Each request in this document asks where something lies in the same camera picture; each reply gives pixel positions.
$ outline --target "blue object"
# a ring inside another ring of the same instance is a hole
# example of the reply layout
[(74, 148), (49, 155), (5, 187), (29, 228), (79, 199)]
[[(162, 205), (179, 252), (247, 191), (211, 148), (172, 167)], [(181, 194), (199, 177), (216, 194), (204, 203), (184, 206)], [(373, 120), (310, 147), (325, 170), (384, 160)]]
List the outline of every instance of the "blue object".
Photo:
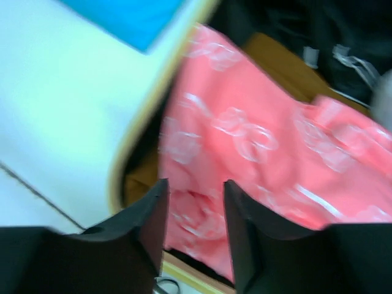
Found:
[(130, 46), (145, 52), (184, 0), (60, 0)]

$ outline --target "yellow edge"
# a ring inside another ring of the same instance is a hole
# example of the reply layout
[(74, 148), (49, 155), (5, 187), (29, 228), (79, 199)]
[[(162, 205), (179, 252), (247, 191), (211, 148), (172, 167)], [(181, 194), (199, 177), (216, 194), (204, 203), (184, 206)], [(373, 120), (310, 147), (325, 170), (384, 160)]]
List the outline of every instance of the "yellow edge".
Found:
[(165, 68), (162, 75), (158, 77), (156, 86), (154, 87), (154, 89), (151, 90), (150, 95), (147, 96), (148, 98), (145, 103), (145, 106), (143, 107), (141, 112), (139, 112), (137, 117), (133, 119), (128, 125), (127, 133), (125, 134), (120, 144), (119, 152), (117, 153), (117, 156), (111, 167), (110, 178), (108, 179), (108, 204), (109, 210), (113, 214), (118, 213), (123, 208), (122, 200), (120, 199), (120, 191), (125, 161), (127, 160), (128, 155), (135, 148), (137, 138), (144, 131), (154, 111), (156, 110), (159, 103), (162, 101), (161, 97), (167, 89), (168, 84), (172, 79), (173, 73), (181, 61), (186, 46), (188, 45), (187, 40), (191, 36), (195, 24), (203, 23), (205, 20), (207, 20), (209, 16), (214, 12), (214, 9), (218, 5), (218, 3), (219, 0), (205, 0), (198, 13), (195, 13), (193, 20), (189, 22), (187, 34), (179, 43), (177, 48), (174, 49), (176, 50), (176, 54), (171, 57), (170, 61), (168, 62), (168, 66)]
[(177, 280), (191, 286), (192, 288), (196, 289), (200, 293), (203, 294), (225, 294), (224, 292), (202, 282), (201, 280), (197, 279), (196, 277), (192, 276), (191, 274), (187, 273), (186, 271), (178, 268), (175, 265), (172, 265), (169, 262), (164, 260), (163, 262), (163, 271)]

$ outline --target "black plastic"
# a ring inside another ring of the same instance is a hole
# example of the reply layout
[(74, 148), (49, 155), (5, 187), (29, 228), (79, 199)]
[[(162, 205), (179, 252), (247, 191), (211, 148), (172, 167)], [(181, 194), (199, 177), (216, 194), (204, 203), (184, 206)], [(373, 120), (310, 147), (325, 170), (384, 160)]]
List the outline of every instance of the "black plastic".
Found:
[(81, 235), (0, 228), (0, 293), (151, 294), (167, 205), (168, 182), (160, 180), (134, 205)]
[(392, 225), (334, 224), (312, 231), (225, 183), (238, 294), (391, 293)]

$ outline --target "pink cloth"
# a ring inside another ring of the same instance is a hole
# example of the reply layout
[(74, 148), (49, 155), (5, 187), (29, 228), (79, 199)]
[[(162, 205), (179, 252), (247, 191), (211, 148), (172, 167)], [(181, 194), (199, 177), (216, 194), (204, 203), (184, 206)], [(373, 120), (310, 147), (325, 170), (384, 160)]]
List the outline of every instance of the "pink cloth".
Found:
[(223, 36), (200, 26), (167, 109), (160, 176), (165, 246), (233, 280), (223, 183), (311, 229), (392, 221), (392, 136), (346, 105), (292, 99)]

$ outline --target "black cable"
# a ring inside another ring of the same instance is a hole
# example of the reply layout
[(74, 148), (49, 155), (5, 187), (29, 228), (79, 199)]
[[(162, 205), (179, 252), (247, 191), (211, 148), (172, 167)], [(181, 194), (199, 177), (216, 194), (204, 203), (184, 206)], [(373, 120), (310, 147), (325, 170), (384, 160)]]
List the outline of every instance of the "black cable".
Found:
[(176, 286), (178, 288), (176, 294), (181, 294), (181, 287), (179, 286), (179, 284), (176, 280), (169, 279), (167, 277), (156, 279), (154, 291), (157, 292), (158, 294), (169, 294), (159, 284), (173, 284), (174, 286)]

